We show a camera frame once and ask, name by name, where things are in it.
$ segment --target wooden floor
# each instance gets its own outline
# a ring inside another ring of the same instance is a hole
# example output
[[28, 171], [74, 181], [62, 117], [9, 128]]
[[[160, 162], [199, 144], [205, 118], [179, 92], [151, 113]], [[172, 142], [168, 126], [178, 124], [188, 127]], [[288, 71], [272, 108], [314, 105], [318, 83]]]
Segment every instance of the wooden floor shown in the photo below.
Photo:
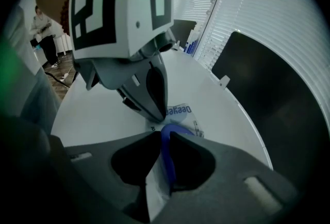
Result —
[[[72, 67], [72, 53], [67, 53], [66, 56], [60, 55], [58, 56], [58, 59], [62, 62], [58, 65], [56, 68], [52, 68], [49, 63], [44, 65], [43, 69], [45, 72], [53, 74], [58, 80], [60, 80], [65, 73], [69, 73], [68, 77], [65, 79], [63, 83], [65, 83], [68, 87], [72, 84], [73, 76], [76, 72], [76, 70]], [[63, 99], [69, 89], [64, 87], [62, 84], [55, 81], [51, 76], [48, 76], [48, 79], [50, 80], [55, 92], [57, 95]]]

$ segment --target round table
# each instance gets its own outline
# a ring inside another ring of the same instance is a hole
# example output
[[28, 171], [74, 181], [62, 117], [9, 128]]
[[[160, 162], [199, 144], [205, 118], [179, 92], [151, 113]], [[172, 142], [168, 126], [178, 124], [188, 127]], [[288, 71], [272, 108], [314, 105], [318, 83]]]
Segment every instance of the round table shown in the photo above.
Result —
[[[170, 50], [162, 53], [168, 75], [168, 106], [187, 103], [205, 138], [240, 148], [268, 165], [267, 150], [249, 117], [228, 90], [191, 56]], [[122, 104], [122, 98], [97, 84], [90, 91], [78, 75], [57, 113], [52, 135], [63, 145], [100, 143], [143, 133], [146, 120]]]

